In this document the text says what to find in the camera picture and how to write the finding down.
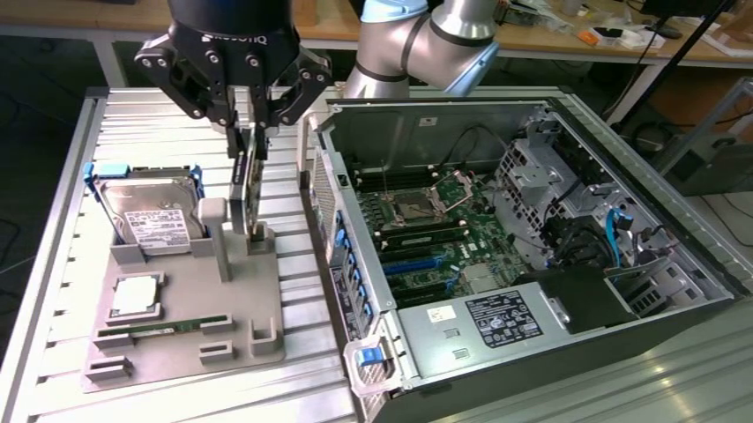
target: warning label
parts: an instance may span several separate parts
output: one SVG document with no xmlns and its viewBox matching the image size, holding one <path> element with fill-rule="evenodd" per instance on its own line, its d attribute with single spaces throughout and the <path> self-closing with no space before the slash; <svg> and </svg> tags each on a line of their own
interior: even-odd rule
<svg viewBox="0 0 753 423">
<path fill-rule="evenodd" d="M 466 301 L 466 306 L 489 348 L 544 335 L 518 291 Z"/>
<path fill-rule="evenodd" d="M 189 245 L 189 229 L 182 210 L 127 211 L 126 219 L 143 249 Z"/>
</svg>

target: blue pcie slot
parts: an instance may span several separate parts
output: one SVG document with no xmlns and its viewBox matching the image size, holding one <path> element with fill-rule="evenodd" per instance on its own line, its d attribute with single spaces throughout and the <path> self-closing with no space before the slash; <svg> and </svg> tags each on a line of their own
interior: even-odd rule
<svg viewBox="0 0 753 423">
<path fill-rule="evenodd" d="M 434 257 L 425 260 L 417 260 L 408 263 L 398 263 L 385 266 L 385 276 L 400 275 L 402 273 L 409 273 L 410 271 L 426 271 L 429 269 L 437 269 L 442 264 L 442 258 Z"/>
</svg>

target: green circuit board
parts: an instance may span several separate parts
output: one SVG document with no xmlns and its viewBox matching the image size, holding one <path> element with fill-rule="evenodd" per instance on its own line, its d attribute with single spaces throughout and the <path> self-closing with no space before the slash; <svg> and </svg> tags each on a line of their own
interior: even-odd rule
<svg viewBox="0 0 753 423">
<path fill-rule="evenodd" d="M 424 249 L 432 251 L 432 257 L 441 258 L 441 265 L 437 268 L 388 275 L 400 305 L 404 292 L 440 283 L 452 286 L 445 292 L 446 298 L 473 294 L 472 286 L 461 276 L 462 270 L 470 265 L 485 263 L 500 287 L 509 286 L 516 278 L 530 270 L 518 251 L 508 242 L 509 234 L 493 211 L 486 207 L 489 203 L 485 201 L 481 188 L 472 183 L 470 177 L 465 174 L 457 176 L 448 172 L 441 177 L 444 179 L 436 186 L 434 201 L 440 199 L 446 208 L 456 205 L 472 192 L 472 197 L 445 212 L 432 204 L 432 187 L 357 194 L 373 233 L 406 227 L 420 229 L 426 225 L 465 220 L 462 240 L 432 245 Z M 381 251 L 380 242 L 376 242 L 376 247 Z M 382 267 L 412 262 L 412 257 L 401 259 L 402 251 L 401 249 L 390 253 L 390 261 L 386 263 L 382 260 Z M 409 255 L 412 249 L 405 249 L 405 252 Z M 433 298 L 441 300 L 442 295 L 434 295 Z"/>
</svg>

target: electronic device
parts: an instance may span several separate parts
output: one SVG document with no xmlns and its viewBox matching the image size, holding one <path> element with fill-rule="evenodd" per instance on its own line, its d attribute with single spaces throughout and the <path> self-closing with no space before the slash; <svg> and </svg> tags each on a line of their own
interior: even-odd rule
<svg viewBox="0 0 753 423">
<path fill-rule="evenodd" d="M 189 252 L 206 236 L 199 222 L 202 169 L 85 165 L 85 183 L 103 205 L 117 243 L 138 245 L 149 256 Z"/>
<path fill-rule="evenodd" d="M 643 3 L 640 12 L 660 18 L 664 16 L 700 18 L 708 15 L 723 1 L 725 0 L 699 0 L 695 2 L 684 0 L 647 0 Z"/>
<path fill-rule="evenodd" d="M 751 191 L 753 145 L 728 132 L 700 136 L 667 177 L 687 196 Z"/>
<path fill-rule="evenodd" d="M 671 40 L 679 40 L 683 32 L 667 24 L 667 19 L 673 16 L 700 18 L 713 12 L 719 2 L 725 0 L 700 0 L 688 2 L 683 0 L 647 0 L 643 3 L 640 12 L 645 15 L 657 16 L 661 21 L 657 23 L 648 22 L 647 29 L 655 31 Z"/>
<path fill-rule="evenodd" d="M 753 265 L 572 94 L 326 94 L 305 207 L 368 421 L 633 357 L 749 294 Z"/>
</svg>

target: sticker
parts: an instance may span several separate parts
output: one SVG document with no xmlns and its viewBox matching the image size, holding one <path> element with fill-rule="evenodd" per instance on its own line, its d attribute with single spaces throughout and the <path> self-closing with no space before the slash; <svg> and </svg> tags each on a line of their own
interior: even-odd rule
<svg viewBox="0 0 753 423">
<path fill-rule="evenodd" d="M 466 306 L 489 348 L 544 335 L 518 291 L 466 301 Z"/>
<path fill-rule="evenodd" d="M 145 332 L 135 332 L 131 334 L 134 338 L 149 338 L 159 337 L 161 335 L 173 335 L 175 333 L 175 328 L 154 329 L 146 330 Z"/>
<path fill-rule="evenodd" d="M 420 126 L 437 126 L 440 117 L 422 117 L 420 119 Z"/>
<path fill-rule="evenodd" d="M 412 244 L 424 244 L 425 242 L 432 241 L 430 236 L 425 236 L 424 238 L 414 238 L 413 240 L 405 240 L 401 242 L 401 245 L 412 245 Z"/>
<path fill-rule="evenodd" d="M 126 220 L 137 243 L 143 249 L 186 247 L 190 245 L 183 211 L 127 211 Z"/>
<path fill-rule="evenodd" d="M 426 313 L 429 313 L 429 320 L 432 320 L 432 323 L 438 323 L 444 320 L 450 320 L 457 317 L 456 310 L 452 306 L 430 308 L 429 310 L 426 310 Z"/>
</svg>

